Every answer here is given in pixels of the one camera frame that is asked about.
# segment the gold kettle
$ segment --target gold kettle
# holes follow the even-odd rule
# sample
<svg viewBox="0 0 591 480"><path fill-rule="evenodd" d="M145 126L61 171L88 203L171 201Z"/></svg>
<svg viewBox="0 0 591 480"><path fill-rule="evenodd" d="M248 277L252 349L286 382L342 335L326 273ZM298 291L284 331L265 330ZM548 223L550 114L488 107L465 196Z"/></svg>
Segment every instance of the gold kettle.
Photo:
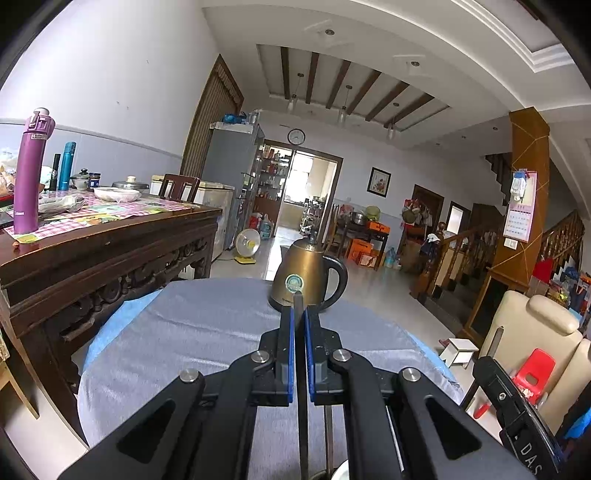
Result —
<svg viewBox="0 0 591 480"><path fill-rule="evenodd" d="M339 274L339 285L330 298L324 299L331 268ZM284 305L293 305L294 293L299 290L304 297L304 308L318 305L324 310L340 298L348 278L344 263L324 253L313 231L309 237L296 240L285 254L273 280L269 303L281 311Z"/></svg>

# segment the black thermos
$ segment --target black thermos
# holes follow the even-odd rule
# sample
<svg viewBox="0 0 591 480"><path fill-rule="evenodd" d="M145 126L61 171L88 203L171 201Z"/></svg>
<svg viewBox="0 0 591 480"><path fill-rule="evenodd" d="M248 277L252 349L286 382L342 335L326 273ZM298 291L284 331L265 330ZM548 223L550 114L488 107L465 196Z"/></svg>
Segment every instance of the black thermos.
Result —
<svg viewBox="0 0 591 480"><path fill-rule="evenodd" d="M51 180L49 182L49 191L55 192L57 190L57 169L60 166L61 154L53 155L53 170L51 171Z"/></svg>

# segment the white bowl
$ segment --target white bowl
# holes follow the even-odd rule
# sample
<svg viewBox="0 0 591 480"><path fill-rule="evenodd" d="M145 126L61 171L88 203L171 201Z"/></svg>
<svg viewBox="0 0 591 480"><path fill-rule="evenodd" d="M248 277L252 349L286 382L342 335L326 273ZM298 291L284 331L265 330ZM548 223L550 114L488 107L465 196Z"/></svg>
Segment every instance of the white bowl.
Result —
<svg viewBox="0 0 591 480"><path fill-rule="evenodd" d="M118 189L115 187L95 188L95 197L106 202L128 203L138 200L142 193L138 190Z"/></svg>

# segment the kettle sticker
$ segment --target kettle sticker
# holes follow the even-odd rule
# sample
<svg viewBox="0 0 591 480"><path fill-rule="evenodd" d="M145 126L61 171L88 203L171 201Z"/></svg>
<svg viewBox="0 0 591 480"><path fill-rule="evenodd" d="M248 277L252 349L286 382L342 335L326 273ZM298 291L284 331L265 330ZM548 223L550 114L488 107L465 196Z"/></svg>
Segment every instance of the kettle sticker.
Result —
<svg viewBox="0 0 591 480"><path fill-rule="evenodd" d="M285 279L285 287L292 293L295 293L298 290L302 291L304 288L304 279L299 275L292 273Z"/></svg>

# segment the stainless steel pot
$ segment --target stainless steel pot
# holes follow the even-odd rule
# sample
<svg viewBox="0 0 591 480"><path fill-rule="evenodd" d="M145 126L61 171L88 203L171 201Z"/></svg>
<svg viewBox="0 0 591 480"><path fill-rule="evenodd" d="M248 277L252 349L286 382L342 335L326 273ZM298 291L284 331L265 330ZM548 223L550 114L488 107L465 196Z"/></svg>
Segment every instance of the stainless steel pot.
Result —
<svg viewBox="0 0 591 480"><path fill-rule="evenodd" d="M361 212L351 212L351 221L357 225L365 225L368 221L367 217Z"/></svg>

